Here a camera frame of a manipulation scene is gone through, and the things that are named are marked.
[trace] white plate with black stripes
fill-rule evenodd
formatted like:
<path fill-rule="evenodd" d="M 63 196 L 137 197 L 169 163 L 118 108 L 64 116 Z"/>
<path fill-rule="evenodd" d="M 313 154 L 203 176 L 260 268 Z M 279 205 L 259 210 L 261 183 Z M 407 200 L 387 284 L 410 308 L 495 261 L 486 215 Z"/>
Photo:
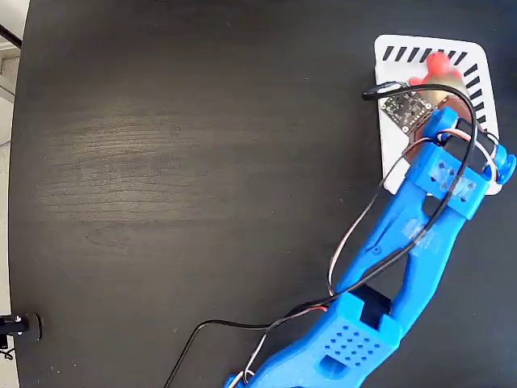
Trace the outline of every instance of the white plate with black stripes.
<path fill-rule="evenodd" d="M 477 121 L 484 130 L 499 136 L 494 94 L 485 50 L 476 43 L 421 36 L 381 35 L 375 41 L 376 82 L 404 81 L 427 75 L 426 58 L 441 51 L 464 76 Z M 385 176 L 409 143 L 408 137 L 381 111 L 379 101 L 382 171 Z M 385 188 L 395 194 L 410 167 L 400 161 L 385 181 Z M 487 194 L 496 194 L 501 186 L 491 184 Z"/>

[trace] red object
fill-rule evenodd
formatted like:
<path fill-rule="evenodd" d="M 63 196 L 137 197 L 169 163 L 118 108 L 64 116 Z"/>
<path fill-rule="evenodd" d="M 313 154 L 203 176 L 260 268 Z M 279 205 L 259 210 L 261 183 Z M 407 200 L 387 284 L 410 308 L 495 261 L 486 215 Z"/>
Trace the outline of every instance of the red object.
<path fill-rule="evenodd" d="M 429 74 L 434 77 L 443 77 L 451 72 L 451 60 L 444 53 L 432 53 L 426 63 Z"/>
<path fill-rule="evenodd" d="M 424 79 L 418 77 L 410 78 L 410 85 L 421 85 L 428 83 L 431 78 L 440 78 L 445 75 L 453 75 L 461 79 L 461 73 L 451 67 L 451 60 L 444 53 L 432 53 L 427 57 L 427 75 Z"/>

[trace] blue robotic arm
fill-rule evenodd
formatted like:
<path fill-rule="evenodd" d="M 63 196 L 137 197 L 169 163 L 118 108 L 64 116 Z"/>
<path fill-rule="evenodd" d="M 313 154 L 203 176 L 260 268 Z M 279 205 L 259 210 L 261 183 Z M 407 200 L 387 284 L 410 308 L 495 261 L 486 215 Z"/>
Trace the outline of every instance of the blue robotic arm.
<path fill-rule="evenodd" d="M 454 128 L 457 114 L 450 108 L 434 112 L 424 134 Z M 515 169 L 515 156 L 496 145 L 498 182 Z M 392 252 L 411 243 L 429 217 L 423 211 L 428 193 L 442 200 L 460 161 L 434 143 L 425 144 L 413 161 L 397 195 L 372 235 L 341 279 L 344 290 Z M 356 388 L 395 350 L 438 287 L 456 236 L 472 219 L 489 187 L 490 168 L 478 174 L 467 168 L 447 208 L 409 252 L 403 285 L 393 303 L 367 286 L 342 293 L 304 338 L 271 357 L 250 380 L 249 388 Z M 235 377 L 225 384 L 230 387 Z M 243 388 L 243 382 L 236 387 Z"/>

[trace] wooden tabletop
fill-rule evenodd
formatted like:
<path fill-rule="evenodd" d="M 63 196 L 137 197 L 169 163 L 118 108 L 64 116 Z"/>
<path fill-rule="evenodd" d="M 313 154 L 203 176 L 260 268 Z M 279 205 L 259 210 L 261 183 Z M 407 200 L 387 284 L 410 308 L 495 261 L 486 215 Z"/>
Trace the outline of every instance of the wooden tabletop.
<path fill-rule="evenodd" d="M 266 323 L 324 296 L 330 254 L 380 179 L 376 107 L 360 98 L 373 41 L 483 46 L 515 152 L 516 20 L 512 1 L 33 1 L 9 258 L 13 309 L 40 314 L 44 338 L 17 344 L 21 386 L 159 388 L 199 321 Z M 516 195 L 510 182 L 485 200 L 365 387 L 514 386 Z M 280 328 L 258 363 L 313 320 Z M 256 340 L 207 329 L 173 387 L 221 388 Z"/>

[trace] circuit board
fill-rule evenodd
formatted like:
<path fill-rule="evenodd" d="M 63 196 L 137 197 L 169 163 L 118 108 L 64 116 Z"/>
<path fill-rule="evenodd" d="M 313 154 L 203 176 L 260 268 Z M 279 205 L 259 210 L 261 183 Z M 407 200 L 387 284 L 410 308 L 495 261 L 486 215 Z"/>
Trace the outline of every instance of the circuit board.
<path fill-rule="evenodd" d="M 389 97 L 380 109 L 403 133 L 410 134 L 431 117 L 435 107 L 418 93 L 412 92 Z"/>

